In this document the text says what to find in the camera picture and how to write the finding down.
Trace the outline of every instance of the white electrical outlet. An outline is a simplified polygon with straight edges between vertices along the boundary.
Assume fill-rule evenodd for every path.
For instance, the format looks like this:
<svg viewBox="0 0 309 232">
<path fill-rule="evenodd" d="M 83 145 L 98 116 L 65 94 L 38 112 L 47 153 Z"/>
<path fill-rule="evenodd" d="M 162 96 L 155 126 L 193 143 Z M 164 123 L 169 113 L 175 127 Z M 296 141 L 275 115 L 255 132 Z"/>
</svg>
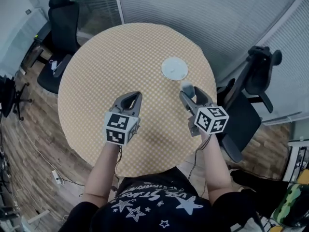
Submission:
<svg viewBox="0 0 309 232">
<path fill-rule="evenodd" d="M 53 176 L 55 178 L 55 181 L 57 182 L 57 184 L 62 185 L 62 181 L 60 176 L 58 175 L 56 170 L 52 170 Z"/>
<path fill-rule="evenodd" d="M 16 201 L 14 201 L 14 207 L 15 207 L 16 210 L 20 210 L 20 208 L 19 208 L 19 206 L 18 206 Z"/>
</svg>

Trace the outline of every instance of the office chair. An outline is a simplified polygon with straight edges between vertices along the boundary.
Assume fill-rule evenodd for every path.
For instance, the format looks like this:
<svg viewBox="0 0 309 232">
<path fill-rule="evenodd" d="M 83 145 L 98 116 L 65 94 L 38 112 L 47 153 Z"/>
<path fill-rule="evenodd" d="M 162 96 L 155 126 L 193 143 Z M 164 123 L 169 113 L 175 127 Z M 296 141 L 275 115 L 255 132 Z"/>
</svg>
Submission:
<svg viewBox="0 0 309 232">
<path fill-rule="evenodd" d="M 29 83 L 23 85 L 20 91 L 16 90 L 15 81 L 9 79 L 6 76 L 1 77 L 0 80 L 0 101 L 1 101 L 1 112 L 4 117 L 7 117 L 13 107 L 13 113 L 17 114 L 18 119 L 23 121 L 24 118 L 20 116 L 20 103 L 21 102 L 32 102 L 32 99 L 23 100 L 21 96 L 26 86 Z"/>
<path fill-rule="evenodd" d="M 217 89 L 217 103 L 229 114 L 229 121 L 218 141 L 234 162 L 242 160 L 241 152 L 253 138 L 262 120 L 251 103 L 263 102 L 270 113 L 273 105 L 265 94 L 269 86 L 273 66 L 282 61 L 282 53 L 271 54 L 269 47 L 253 46 L 248 51 L 247 65 L 237 80 Z M 247 98 L 242 91 L 257 97 Z"/>
<path fill-rule="evenodd" d="M 80 47 L 76 39 L 79 5 L 70 0 L 49 0 L 49 7 L 54 53 L 39 74 L 38 83 L 44 89 L 57 94 L 63 72 Z M 57 67 L 52 70 L 52 62 L 55 61 Z"/>
</svg>

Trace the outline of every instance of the beige tablecloth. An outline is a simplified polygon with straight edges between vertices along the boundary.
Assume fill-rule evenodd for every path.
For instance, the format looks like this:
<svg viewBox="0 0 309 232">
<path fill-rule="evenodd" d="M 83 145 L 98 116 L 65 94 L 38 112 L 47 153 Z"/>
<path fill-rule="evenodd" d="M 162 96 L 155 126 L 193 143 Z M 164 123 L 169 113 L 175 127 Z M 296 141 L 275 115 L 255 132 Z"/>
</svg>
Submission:
<svg viewBox="0 0 309 232">
<path fill-rule="evenodd" d="M 216 102 L 216 85 L 201 49 L 173 29 L 133 23 L 108 29 L 89 40 L 73 56 L 60 84 L 58 111 L 69 145 L 94 165 L 104 145 L 104 115 L 114 100 L 140 91 L 141 128 L 123 147 L 120 176 L 168 170 L 184 161 L 200 144 L 187 126 L 190 114 L 179 99 L 180 81 L 161 72 L 162 62 L 179 57 L 188 65 L 185 80 Z"/>
</svg>

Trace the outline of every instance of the black t-shirt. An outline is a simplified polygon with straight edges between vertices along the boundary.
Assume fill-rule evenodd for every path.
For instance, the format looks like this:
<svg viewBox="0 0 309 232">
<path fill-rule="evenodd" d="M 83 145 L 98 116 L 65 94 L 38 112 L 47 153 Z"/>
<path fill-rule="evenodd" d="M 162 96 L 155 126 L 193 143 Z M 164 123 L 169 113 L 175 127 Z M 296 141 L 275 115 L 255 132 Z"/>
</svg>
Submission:
<svg viewBox="0 0 309 232">
<path fill-rule="evenodd" d="M 63 231 L 263 231 L 251 202 L 239 192 L 208 200 L 183 188 L 136 180 L 102 208 L 82 202 L 72 209 Z"/>
</svg>

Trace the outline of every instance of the white star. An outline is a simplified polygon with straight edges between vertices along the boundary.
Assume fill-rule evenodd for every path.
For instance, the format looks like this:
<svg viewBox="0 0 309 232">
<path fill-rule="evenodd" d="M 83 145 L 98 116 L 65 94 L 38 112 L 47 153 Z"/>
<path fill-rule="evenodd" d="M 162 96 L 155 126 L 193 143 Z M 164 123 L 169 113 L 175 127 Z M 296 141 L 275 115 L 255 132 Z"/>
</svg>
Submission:
<svg viewBox="0 0 309 232">
<path fill-rule="evenodd" d="M 199 204 L 195 204 L 194 200 L 195 200 L 195 196 L 192 196 L 191 198 L 189 198 L 188 200 L 184 200 L 182 198 L 179 197 L 175 197 L 179 202 L 180 205 L 178 205 L 176 207 L 176 209 L 185 209 L 185 211 L 189 214 L 192 215 L 193 213 L 193 209 L 199 209 L 202 208 L 202 205 Z"/>
<path fill-rule="evenodd" d="M 131 204 L 131 203 L 129 203 L 129 202 L 130 202 L 130 200 L 128 200 L 128 201 L 121 201 L 121 200 L 119 200 L 119 203 L 113 205 L 112 208 L 114 208 L 114 207 L 119 207 L 119 211 L 122 212 L 123 209 L 124 209 L 126 206 L 132 206 L 132 205 L 133 205 L 133 204 Z"/>
<path fill-rule="evenodd" d="M 141 217 L 141 216 L 145 216 L 146 214 L 145 213 L 143 213 L 143 212 L 141 212 L 140 211 L 140 206 L 139 207 L 137 207 L 137 208 L 135 208 L 135 209 L 132 209 L 132 208 L 130 208 L 130 207 L 127 207 L 127 210 L 130 212 L 129 214 L 127 214 L 127 218 L 133 218 L 136 222 L 138 222 L 139 221 L 139 218 Z"/>
<path fill-rule="evenodd" d="M 164 203 L 163 203 L 163 201 L 161 200 L 158 204 L 157 204 L 157 206 L 162 206 Z"/>
<path fill-rule="evenodd" d="M 162 226 L 165 229 L 165 227 L 169 226 L 169 221 L 168 220 L 166 220 L 166 221 L 161 220 L 160 226 Z"/>
</svg>

